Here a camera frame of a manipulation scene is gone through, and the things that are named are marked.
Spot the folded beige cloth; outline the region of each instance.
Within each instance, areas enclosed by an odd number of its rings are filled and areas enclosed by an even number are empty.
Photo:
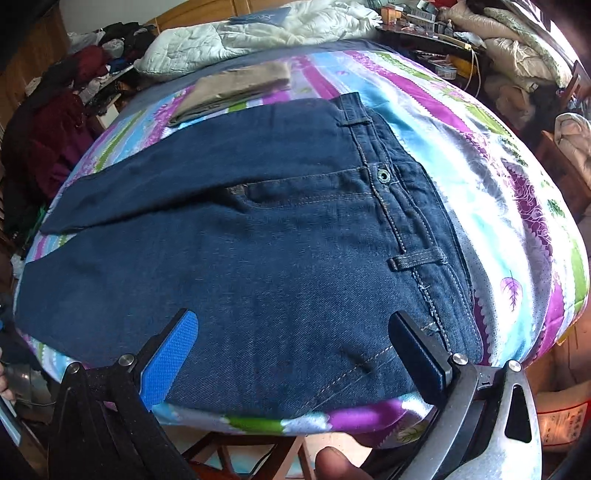
[[[284,61],[268,61],[203,77],[173,112],[168,124],[178,125],[274,90],[288,89],[290,79],[290,65]]]

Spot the screw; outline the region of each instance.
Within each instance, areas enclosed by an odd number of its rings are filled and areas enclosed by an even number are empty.
[[[125,355],[121,355],[119,357],[119,365],[121,365],[122,367],[128,367],[134,362],[135,357],[131,355],[131,353],[126,353]]]
[[[521,364],[517,360],[509,360],[509,368],[514,372],[521,372]]]
[[[467,365],[468,363],[468,357],[463,353],[454,353],[452,360],[456,365]]]
[[[66,368],[66,372],[72,375],[75,374],[79,369],[80,364],[78,362],[72,362],[70,365],[68,365],[68,368]]]

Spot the jeans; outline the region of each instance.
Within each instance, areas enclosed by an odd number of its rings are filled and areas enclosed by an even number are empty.
[[[406,394],[396,310],[482,357],[441,200],[356,93],[182,129],[75,182],[41,230],[78,234],[25,267],[17,325],[101,366],[194,311],[169,403],[287,419]]]

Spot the headboard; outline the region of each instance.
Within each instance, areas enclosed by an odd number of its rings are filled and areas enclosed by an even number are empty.
[[[216,22],[265,8],[280,7],[287,2],[288,0],[187,0],[146,23],[156,25],[160,33],[168,28]]]

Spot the bed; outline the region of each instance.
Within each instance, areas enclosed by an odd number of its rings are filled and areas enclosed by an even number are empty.
[[[167,126],[198,78],[275,59],[290,65],[289,90],[241,102],[175,128]],[[367,40],[265,50],[151,87],[86,153],[57,195],[50,215],[64,190],[77,179],[192,124],[261,105],[333,99],[349,92],[359,92],[363,104],[384,118],[406,152],[423,166],[442,199],[472,279],[482,363],[502,365],[517,359],[529,364],[543,355],[580,316],[589,290],[585,248],[558,188],[525,145],[480,102]],[[72,237],[37,235],[27,263],[44,258]],[[21,300],[17,296],[17,305]],[[28,296],[27,301],[34,299]],[[74,359],[28,333],[32,332],[23,329],[22,336],[43,368],[60,381]],[[320,407],[283,419],[212,413],[167,402],[154,407],[154,413],[162,423],[204,430],[283,435],[349,432],[370,445],[396,446],[419,437],[430,409],[417,393],[408,391],[397,398],[365,405],[352,400],[350,408]]]

